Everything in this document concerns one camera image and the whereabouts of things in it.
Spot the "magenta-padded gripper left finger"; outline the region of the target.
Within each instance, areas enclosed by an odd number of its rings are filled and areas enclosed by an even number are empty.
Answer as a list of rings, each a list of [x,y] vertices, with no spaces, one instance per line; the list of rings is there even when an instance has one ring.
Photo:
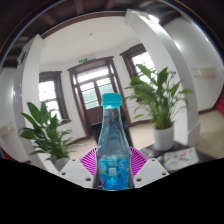
[[[81,187],[97,189],[99,176],[97,173],[96,148],[89,150],[81,158],[70,159],[59,172],[59,175]]]

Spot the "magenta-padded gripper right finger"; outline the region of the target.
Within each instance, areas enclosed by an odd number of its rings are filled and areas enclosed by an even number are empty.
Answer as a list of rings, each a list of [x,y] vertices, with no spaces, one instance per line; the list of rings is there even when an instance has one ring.
[[[139,150],[131,147],[129,187],[140,188],[168,175],[156,158],[147,158]]]

